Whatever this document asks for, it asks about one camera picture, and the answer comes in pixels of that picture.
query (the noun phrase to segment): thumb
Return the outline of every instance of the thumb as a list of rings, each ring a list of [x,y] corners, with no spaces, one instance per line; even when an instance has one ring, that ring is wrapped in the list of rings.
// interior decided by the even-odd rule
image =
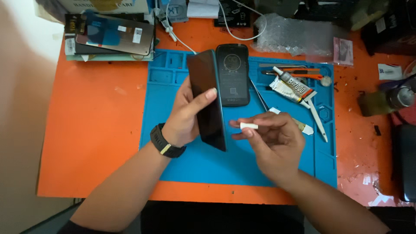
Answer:
[[[246,127],[243,128],[242,132],[247,137],[248,142],[257,156],[271,151],[256,130]]]
[[[216,88],[209,89],[199,94],[186,106],[187,113],[191,116],[196,115],[200,110],[204,109],[213,100],[215,100],[215,98],[217,98]]]

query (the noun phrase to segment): black watch strap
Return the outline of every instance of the black watch strap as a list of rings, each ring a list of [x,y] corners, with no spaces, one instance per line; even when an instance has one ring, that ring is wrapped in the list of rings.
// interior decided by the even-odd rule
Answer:
[[[186,146],[178,148],[169,144],[162,135],[162,128],[164,125],[165,123],[158,124],[150,131],[150,140],[161,155],[169,158],[177,158],[183,154]]]

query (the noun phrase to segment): orange desk surface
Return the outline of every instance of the orange desk surface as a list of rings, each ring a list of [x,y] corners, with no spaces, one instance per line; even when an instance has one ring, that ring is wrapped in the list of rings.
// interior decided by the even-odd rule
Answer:
[[[238,41],[212,20],[190,19],[173,25],[177,36],[195,51],[219,44],[244,43],[250,56],[304,60],[283,53],[260,53]],[[248,38],[251,30],[233,33]],[[158,25],[161,49],[187,50]],[[360,90],[372,92],[379,83],[378,63],[403,69],[414,58],[377,54],[369,57],[359,33],[354,41],[354,67],[335,66],[335,119],[338,189],[359,203],[401,205],[390,180],[391,140],[386,116],[361,117]],[[87,197],[137,152],[146,93],[147,62],[66,61],[64,46],[58,61],[42,151],[37,195]],[[378,125],[381,136],[376,136]],[[160,181],[150,199],[193,202],[293,204],[278,188]]]

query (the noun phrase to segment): smartphone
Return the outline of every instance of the smartphone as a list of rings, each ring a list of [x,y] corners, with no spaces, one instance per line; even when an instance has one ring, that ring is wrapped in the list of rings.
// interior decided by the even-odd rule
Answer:
[[[240,107],[250,102],[248,87],[248,48],[242,44],[223,44],[215,50],[223,107]]]
[[[197,97],[210,88],[218,90],[217,99],[202,109],[196,118],[202,141],[226,152],[221,89],[218,82],[215,52],[214,50],[206,50],[197,55],[188,56],[186,63],[189,69],[193,97]]]

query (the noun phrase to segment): fingernail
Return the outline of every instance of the fingernail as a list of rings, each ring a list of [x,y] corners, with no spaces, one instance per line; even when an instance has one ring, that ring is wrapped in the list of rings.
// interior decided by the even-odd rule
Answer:
[[[208,93],[205,94],[205,97],[207,99],[212,99],[213,97],[215,97],[217,95],[217,89],[216,88],[212,88],[208,91]]]
[[[250,129],[246,129],[246,130],[244,130],[244,129],[243,129],[243,134],[244,134],[246,137],[252,137],[252,136],[253,136],[253,133],[251,132],[251,130],[250,130]]]

